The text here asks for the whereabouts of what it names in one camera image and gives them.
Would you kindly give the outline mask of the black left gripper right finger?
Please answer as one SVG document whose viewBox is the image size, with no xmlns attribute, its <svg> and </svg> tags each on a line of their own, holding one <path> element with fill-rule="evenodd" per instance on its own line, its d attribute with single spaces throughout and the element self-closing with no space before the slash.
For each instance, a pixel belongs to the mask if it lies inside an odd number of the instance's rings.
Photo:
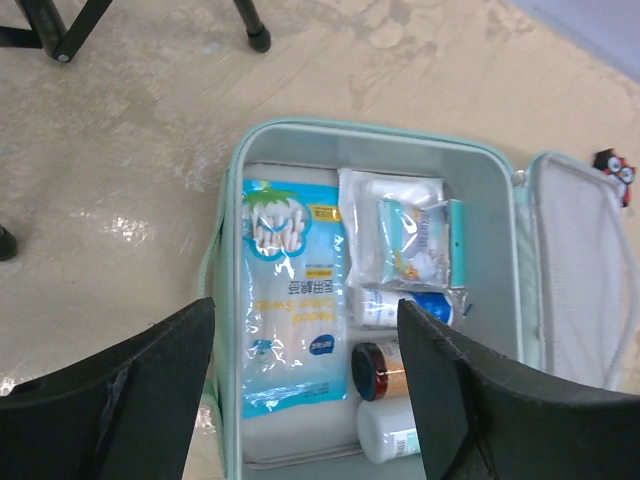
<svg viewBox="0 0 640 480">
<path fill-rule="evenodd" d="M 639 398 L 528 367 L 398 304 L 429 479 L 636 479 Z"/>
</svg>

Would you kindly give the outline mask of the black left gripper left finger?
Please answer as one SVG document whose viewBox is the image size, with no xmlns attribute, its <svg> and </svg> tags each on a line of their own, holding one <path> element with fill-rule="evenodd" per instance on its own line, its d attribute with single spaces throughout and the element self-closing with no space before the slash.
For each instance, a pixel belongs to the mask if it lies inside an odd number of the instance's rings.
<svg viewBox="0 0 640 480">
<path fill-rule="evenodd" d="M 147 330 L 1 399 L 4 479 L 179 479 L 213 350 L 215 304 Z"/>
</svg>

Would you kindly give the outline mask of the white plastic bottle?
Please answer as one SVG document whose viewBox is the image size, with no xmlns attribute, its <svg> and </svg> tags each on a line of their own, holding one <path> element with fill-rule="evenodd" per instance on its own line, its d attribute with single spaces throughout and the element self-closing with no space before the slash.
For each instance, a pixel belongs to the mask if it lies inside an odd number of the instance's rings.
<svg viewBox="0 0 640 480">
<path fill-rule="evenodd" d="M 409 397 L 362 401 L 356 429 L 361 449 L 373 464 L 421 452 Z"/>
</svg>

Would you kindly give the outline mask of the brown bottle orange cap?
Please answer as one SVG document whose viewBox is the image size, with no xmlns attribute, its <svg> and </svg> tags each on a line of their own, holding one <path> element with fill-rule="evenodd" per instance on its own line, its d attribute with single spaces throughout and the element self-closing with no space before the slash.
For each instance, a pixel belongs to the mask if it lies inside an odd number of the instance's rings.
<svg viewBox="0 0 640 480">
<path fill-rule="evenodd" d="M 397 340 L 356 344 L 351 354 L 351 372 L 356 390 L 365 401 L 409 395 Z"/>
</svg>

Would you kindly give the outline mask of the blue cotton swab bag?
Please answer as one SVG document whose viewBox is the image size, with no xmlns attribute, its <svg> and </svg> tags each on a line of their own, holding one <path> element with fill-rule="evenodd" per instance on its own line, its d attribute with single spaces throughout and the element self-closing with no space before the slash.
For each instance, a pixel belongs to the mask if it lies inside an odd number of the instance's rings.
<svg viewBox="0 0 640 480">
<path fill-rule="evenodd" d="M 247 179 L 243 415 L 347 396 L 347 240 L 334 186 Z"/>
</svg>

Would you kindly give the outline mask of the mint green medicine case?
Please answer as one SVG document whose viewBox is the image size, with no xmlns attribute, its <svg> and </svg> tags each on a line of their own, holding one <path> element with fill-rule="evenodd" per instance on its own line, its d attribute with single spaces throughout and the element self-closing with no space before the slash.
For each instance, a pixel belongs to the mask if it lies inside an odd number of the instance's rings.
<svg viewBox="0 0 640 480">
<path fill-rule="evenodd" d="M 238 143 L 199 289 L 228 479 L 635 479 L 635 171 L 276 119 Z"/>
</svg>

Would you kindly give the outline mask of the white gauze pack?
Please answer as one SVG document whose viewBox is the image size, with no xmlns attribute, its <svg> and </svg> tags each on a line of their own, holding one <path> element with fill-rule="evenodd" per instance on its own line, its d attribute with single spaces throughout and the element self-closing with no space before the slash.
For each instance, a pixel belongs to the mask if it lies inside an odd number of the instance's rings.
<svg viewBox="0 0 640 480">
<path fill-rule="evenodd" d="M 339 209 L 348 234 L 351 255 L 347 284 L 365 287 L 379 282 L 381 236 L 378 202 L 395 199 L 418 205 L 432 205 L 448 200 L 445 181 L 441 178 L 401 176 L 338 170 Z"/>
</svg>

